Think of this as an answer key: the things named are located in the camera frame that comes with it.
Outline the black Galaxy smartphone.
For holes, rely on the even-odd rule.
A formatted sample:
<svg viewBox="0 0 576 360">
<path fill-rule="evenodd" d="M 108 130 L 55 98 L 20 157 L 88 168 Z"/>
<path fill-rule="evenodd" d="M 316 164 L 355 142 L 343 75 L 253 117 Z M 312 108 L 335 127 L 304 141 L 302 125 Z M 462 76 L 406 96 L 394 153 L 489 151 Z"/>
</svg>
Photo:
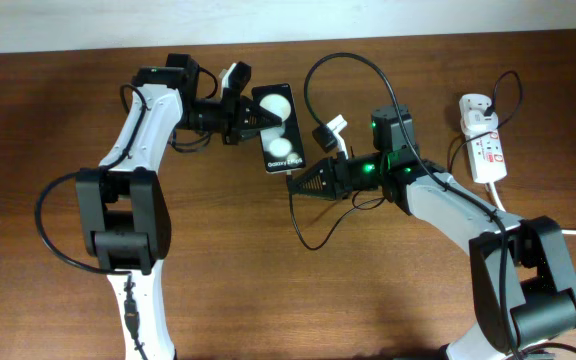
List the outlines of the black Galaxy smartphone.
<svg viewBox="0 0 576 360">
<path fill-rule="evenodd" d="M 260 132 L 266 172 L 275 174 L 304 168 L 305 151 L 290 85 L 283 83 L 255 87 L 252 96 L 262 108 L 282 120 L 280 126 Z"/>
</svg>

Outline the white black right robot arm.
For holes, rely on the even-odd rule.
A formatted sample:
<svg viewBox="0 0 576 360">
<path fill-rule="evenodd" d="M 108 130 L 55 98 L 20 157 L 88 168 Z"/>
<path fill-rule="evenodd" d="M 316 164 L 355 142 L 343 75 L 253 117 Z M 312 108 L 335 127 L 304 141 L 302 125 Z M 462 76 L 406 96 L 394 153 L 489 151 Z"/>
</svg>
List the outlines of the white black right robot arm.
<svg viewBox="0 0 576 360">
<path fill-rule="evenodd" d="M 434 358 L 550 358 L 554 338 L 576 329 L 576 272 L 558 223 L 496 208 L 421 159 L 404 106 L 375 110 L 372 131 L 374 153 L 322 159 L 288 177 L 289 194 L 336 201 L 381 190 L 469 256 L 476 322 Z"/>
</svg>

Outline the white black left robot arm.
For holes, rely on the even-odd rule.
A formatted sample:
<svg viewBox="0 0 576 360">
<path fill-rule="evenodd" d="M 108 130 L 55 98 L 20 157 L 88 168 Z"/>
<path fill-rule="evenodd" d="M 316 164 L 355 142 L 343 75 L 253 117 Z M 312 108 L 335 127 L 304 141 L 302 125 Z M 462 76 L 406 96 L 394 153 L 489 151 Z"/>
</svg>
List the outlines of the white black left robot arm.
<svg viewBox="0 0 576 360">
<path fill-rule="evenodd" d="M 232 64 L 220 97 L 197 96 L 200 67 L 171 54 L 162 67 L 142 67 L 127 87 L 133 99 L 111 151 L 76 177 L 87 252 L 99 262 L 119 308 L 128 359 L 174 359 L 162 290 L 171 218 L 158 170 L 175 130 L 202 131 L 236 145 L 277 127 L 279 116 L 244 96 L 251 68 Z"/>
</svg>

